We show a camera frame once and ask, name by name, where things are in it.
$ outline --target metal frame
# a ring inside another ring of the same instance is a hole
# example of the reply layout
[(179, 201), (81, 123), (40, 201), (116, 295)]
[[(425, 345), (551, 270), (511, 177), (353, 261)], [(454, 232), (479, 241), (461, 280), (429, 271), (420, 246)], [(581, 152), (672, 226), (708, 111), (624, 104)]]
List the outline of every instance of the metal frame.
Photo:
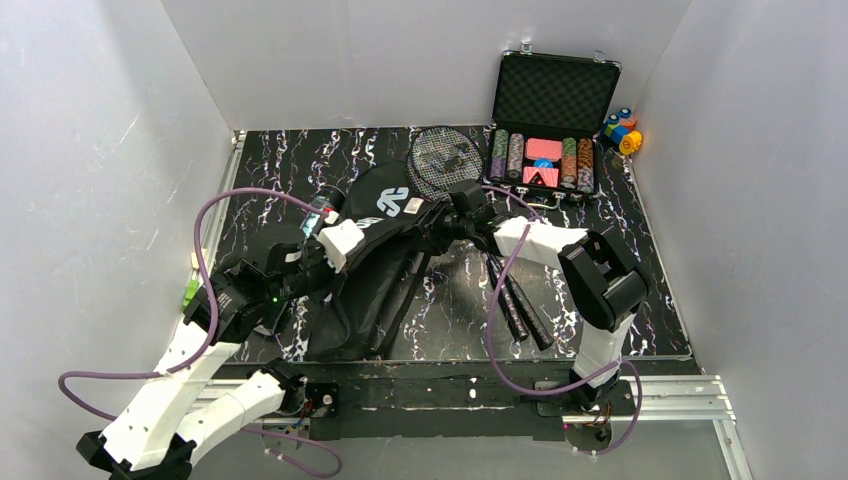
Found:
[(751, 480), (751, 470), (748, 468), (748, 460), (742, 450), (742, 442), (736, 434), (736, 422), (732, 420), (713, 420), (713, 426), (724, 455), (724, 463), (731, 480)]

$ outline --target black marble table surface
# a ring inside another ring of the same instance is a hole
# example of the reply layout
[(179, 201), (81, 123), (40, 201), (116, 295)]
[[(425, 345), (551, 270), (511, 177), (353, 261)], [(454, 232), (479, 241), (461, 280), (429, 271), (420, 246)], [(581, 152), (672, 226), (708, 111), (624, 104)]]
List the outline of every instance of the black marble table surface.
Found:
[[(487, 127), (458, 127), (482, 148)], [(309, 201), (325, 184), (346, 190), (368, 168), (404, 159), (417, 128), (360, 128), (249, 132), (234, 187), (255, 186), (290, 193)], [(558, 226), (603, 230), (615, 225), (652, 277), (654, 288), (636, 316), (622, 354), (644, 357), (688, 357), (689, 343), (669, 293), (656, 247), (628, 167), (603, 165), (600, 197), (561, 211), (544, 211)], [(237, 197), (230, 201), (216, 258), (220, 262), (251, 248), (259, 229), (270, 222), (299, 224), (303, 213), (280, 201)], [(519, 261), (513, 276), (524, 287), (542, 320), (556, 336), (554, 347), (539, 352), (532, 339), (514, 343), (498, 312), (496, 348), (504, 359), (572, 358), (581, 329), (560, 272)], [(406, 361), (483, 360), (486, 309), (491, 298), (483, 257), (467, 242), (431, 260), (427, 274), (407, 312), (389, 359)], [(291, 325), (273, 336), (253, 333), (234, 355), (237, 362), (266, 362), (277, 356), (302, 360), (308, 345), (307, 322), (315, 313), (298, 302)]]

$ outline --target poker chip case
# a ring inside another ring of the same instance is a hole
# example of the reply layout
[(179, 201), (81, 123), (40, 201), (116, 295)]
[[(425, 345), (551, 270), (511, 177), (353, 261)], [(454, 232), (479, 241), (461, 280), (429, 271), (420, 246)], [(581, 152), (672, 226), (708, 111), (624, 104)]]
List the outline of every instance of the poker chip case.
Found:
[[(562, 201), (583, 202), (596, 198), (601, 148), (598, 134), (603, 126), (612, 95), (615, 92), (621, 65), (618, 62), (596, 59), (548, 55), (531, 52), (523, 45), (522, 51), (509, 50), (501, 57), (495, 101), (492, 110), (494, 139), (498, 130), (509, 135), (519, 133), (524, 141), (537, 138), (562, 142), (566, 138), (593, 139), (592, 191), (577, 188), (529, 185), (522, 178), (491, 178), (491, 165), (495, 142), (490, 142), (485, 158), (484, 178), (502, 187), (523, 187), (517, 190), (530, 196), (541, 196)], [(565, 162), (555, 162), (561, 171)], [(533, 160), (523, 159), (524, 167)]]

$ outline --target purple cable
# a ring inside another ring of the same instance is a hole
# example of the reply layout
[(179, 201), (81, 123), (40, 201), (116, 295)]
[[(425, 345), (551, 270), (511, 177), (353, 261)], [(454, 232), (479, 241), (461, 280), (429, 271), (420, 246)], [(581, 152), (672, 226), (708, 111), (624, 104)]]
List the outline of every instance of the purple cable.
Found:
[[(222, 192), (218, 195), (215, 195), (214, 197), (210, 198), (206, 203), (204, 203), (203, 206), (200, 207), (200, 211), (197, 212), (197, 218), (195, 218), (195, 220), (194, 220), (194, 254), (197, 256), (197, 263), (198, 263), (198, 266), (200, 267), (199, 268), (200, 277), (203, 279), (203, 286), (206, 287), (206, 296), (209, 300), (209, 309), (210, 309), (209, 331), (206, 333), (206, 338), (203, 340), (203, 343), (200, 345), (200, 348), (198, 348), (196, 352), (194, 352), (190, 357), (185, 359), (182, 363), (179, 363), (177, 365), (174, 365), (173, 367), (168, 368), (167, 371), (169, 373), (179, 372), (180, 370), (183, 370), (184, 368), (186, 368), (189, 365), (191, 365), (192, 363), (194, 363), (194, 361), (197, 360), (198, 358), (200, 358), (200, 356), (203, 355), (203, 352), (205, 352), (206, 349), (209, 348), (209, 345), (212, 343), (212, 339), (215, 338), (215, 331), (218, 329), (218, 301), (215, 298), (215, 291), (213, 290), (212, 281), (209, 279), (209, 272), (206, 269), (206, 262), (204, 261), (204, 258), (203, 258), (203, 249), (201, 248), (200, 231), (201, 231), (201, 227), (203, 225), (203, 217), (206, 216), (206, 212), (208, 212), (209, 209), (212, 208), (213, 205), (215, 205), (216, 203), (220, 202), (221, 200), (223, 200), (225, 198), (234, 197), (234, 196), (237, 196), (237, 195), (267, 195), (267, 196), (270, 196), (270, 197), (279, 198), (279, 199), (286, 201), (286, 202), (291, 202), (291, 203), (297, 205), (298, 207), (300, 207), (301, 209), (306, 210), (307, 212), (317, 213), (318, 215), (321, 215), (322, 217), (325, 217), (325, 218), (328, 215), (327, 212), (323, 212), (323, 211), (313, 207), (312, 205), (309, 205), (308, 203), (306, 203), (302, 200), (299, 200), (297, 198), (294, 198), (290, 195), (287, 195), (285, 193), (275, 192), (274, 190), (267, 190), (267, 189), (264, 189), (264, 188), (255, 188), (255, 187), (236, 188), (236, 189), (233, 189), (233, 190), (228, 190), (226, 192)], [(75, 393), (73, 393), (68, 388), (67, 380), (69, 378), (93, 378), (93, 379), (98, 379), (98, 380), (149, 380), (151, 378), (159, 378), (161, 376), (162, 376), (162, 374), (160, 374), (158, 372), (108, 373), (108, 372), (91, 372), (91, 371), (70, 371), (70, 372), (65, 372), (65, 373), (63, 373), (62, 375), (59, 376), (59, 390), (66, 397), (68, 397), (72, 402), (74, 402), (78, 406), (82, 407), (84, 410), (86, 410), (90, 413), (93, 413), (94, 415), (97, 415), (98, 417), (105, 418), (106, 420), (114, 421), (117, 418), (115, 415), (112, 415), (110, 413), (106, 413), (103, 410), (100, 410), (100, 409), (98, 409), (98, 408), (96, 408), (92, 405), (89, 405), (88, 403), (85, 402), (85, 400), (81, 399), (79, 396), (77, 396)], [(253, 432), (253, 433), (259, 433), (260, 435), (270, 435), (270, 436), (280, 436), (280, 435), (282, 435), (282, 434), (277, 435), (276, 432), (267, 432), (267, 431), (263, 431), (263, 430), (257, 431), (256, 429), (252, 429), (252, 428), (249, 428), (249, 427), (245, 427), (244, 430), (249, 431), (249, 432)], [(338, 455), (338, 453), (336, 453), (330, 447), (323, 445), (323, 444), (320, 444), (320, 443), (318, 443), (314, 440), (308, 440), (308, 439), (303, 439), (303, 438), (299, 438), (299, 437), (289, 437), (289, 436), (286, 436), (286, 435), (282, 435), (281, 438), (288, 438), (290, 440), (295, 440), (295, 441), (299, 441), (299, 442), (302, 442), (302, 443), (308, 443), (310, 445), (314, 445), (316, 447), (323, 448), (324, 450), (327, 450), (328, 452), (333, 454), (333, 456), (335, 456), (339, 460), (338, 468), (333, 473), (328, 475), (326, 473), (321, 473), (321, 472), (318, 472), (316, 470), (313, 470), (312, 468), (310, 468), (310, 467), (308, 467), (308, 466), (306, 466), (306, 465), (304, 465), (304, 464), (302, 464), (302, 463), (300, 463), (300, 462), (298, 462), (294, 459), (286, 457), (292, 464), (294, 464), (296, 467), (300, 468), (304, 472), (309, 473), (310, 475), (315, 475), (315, 476), (320, 477), (320, 478), (330, 478), (330, 477), (334, 476), (335, 474), (339, 473), (339, 470), (341, 470), (341, 468), (342, 468), (341, 457)]]
[(329, 452), (330, 455), (336, 457), (336, 464), (337, 464), (336, 469), (333, 470), (330, 473), (324, 473), (324, 472), (319, 472), (318, 470), (315, 470), (314, 468), (312, 468), (308, 465), (304, 465), (303, 463), (299, 462), (298, 460), (295, 460), (294, 458), (280, 452), (279, 450), (277, 450), (275, 448), (269, 448), (268, 449), (269, 452), (273, 453), (276, 456), (282, 455), (283, 460), (286, 460), (287, 462), (292, 463), (294, 466), (296, 466), (297, 468), (303, 470), (304, 472), (312, 475), (313, 477), (330, 478), (330, 477), (334, 477), (336, 474), (338, 474), (342, 470), (342, 456), (339, 454), (339, 452), (333, 450), (329, 445), (326, 445), (326, 444), (323, 444), (323, 443), (320, 443), (320, 442), (316, 442), (315, 440), (310, 440), (308, 438), (301, 438), (301, 437), (298, 437), (296, 435), (287, 435), (287, 434), (282, 433), (282, 432), (262, 430), (261, 428), (256, 428), (256, 427), (244, 427), (244, 428), (242, 428), (242, 430), (245, 431), (245, 432), (256, 433), (258, 435), (267, 435), (269, 437), (283, 438), (283, 439), (286, 439), (286, 440), (293, 440), (293, 441), (298, 442), (298, 443), (305, 443), (307, 445), (312, 445), (313, 447), (318, 447), (318, 448), (320, 448), (324, 451)]
[(495, 373), (498, 375), (498, 377), (501, 379), (501, 381), (503, 381), (508, 387), (510, 387), (513, 390), (515, 390), (519, 393), (522, 393), (524, 395), (534, 396), (534, 397), (548, 397), (548, 396), (552, 396), (552, 395), (561, 395), (563, 393), (570, 392), (570, 391), (572, 391), (572, 390), (574, 390), (574, 389), (576, 389), (576, 388), (578, 388), (582, 385), (589, 383), (591, 380), (597, 378), (598, 376), (604, 374), (605, 372), (612, 370), (613, 368), (617, 367), (620, 363), (626, 363), (627, 366), (631, 370), (633, 370), (633, 372), (634, 372), (634, 376), (636, 378), (636, 383), (637, 383), (637, 389), (639, 390), (639, 397), (638, 397), (637, 403), (636, 403), (636, 413), (633, 415), (633, 420), (631, 421), (630, 425), (627, 427), (627, 430), (625, 430), (624, 434), (622, 434), (621, 438), (618, 441), (616, 441), (614, 444), (610, 445), (606, 449), (601, 450), (600, 452), (595, 452), (595, 453), (607, 453), (607, 452), (617, 448), (619, 445), (621, 445), (627, 439), (627, 437), (630, 436), (630, 433), (633, 431), (633, 428), (636, 425), (636, 420), (639, 418), (639, 413), (641, 412), (641, 409), (642, 409), (641, 378), (639, 377), (639, 373), (636, 371), (636, 367), (632, 363), (630, 363), (629, 361), (626, 361), (626, 360), (623, 360), (623, 361), (620, 361), (620, 362), (612, 362), (612, 363), (609, 363), (608, 365), (605, 365), (604, 367), (601, 367), (596, 372), (592, 373), (591, 375), (589, 375), (586, 378), (583, 378), (583, 379), (581, 379), (577, 382), (565, 385), (563, 387), (554, 388), (554, 389), (551, 389), (551, 390), (531, 390), (529, 388), (522, 387), (521, 385), (518, 385), (518, 384), (514, 383), (512, 380), (510, 380), (506, 376), (506, 374), (503, 372), (503, 370), (501, 370), (500, 365), (498, 365), (498, 360), (497, 360), (497, 357), (495, 356), (495, 352), (494, 352), (494, 329), (492, 328), (492, 325), (495, 323), (495, 311), (497, 310), (496, 309), (496, 306), (497, 306), (496, 302), (498, 301), (498, 297), (501, 294), (501, 290), (503, 290), (504, 283), (506, 281), (506, 277), (509, 274), (509, 270), (512, 268), (512, 264), (515, 263), (515, 259), (518, 258), (518, 252), (521, 251), (521, 247), (524, 246), (524, 242), (527, 240), (527, 235), (530, 234), (530, 227), (531, 227), (531, 224), (529, 224), (529, 223), (527, 224), (526, 227), (524, 227), (524, 232), (522, 232), (521, 238), (518, 239), (518, 243), (515, 245), (515, 249), (512, 251), (509, 258), (507, 258), (507, 261), (506, 261), (506, 263), (504, 264), (504, 267), (503, 267), (503, 271), (501, 272), (500, 276), (498, 277), (498, 281), (495, 284), (495, 289), (492, 292), (492, 300), (489, 303), (489, 313), (488, 313), (488, 316), (487, 316), (487, 319), (486, 319), (486, 342), (485, 342), (486, 353), (489, 355), (489, 363), (492, 365), (492, 368), (494, 368)]

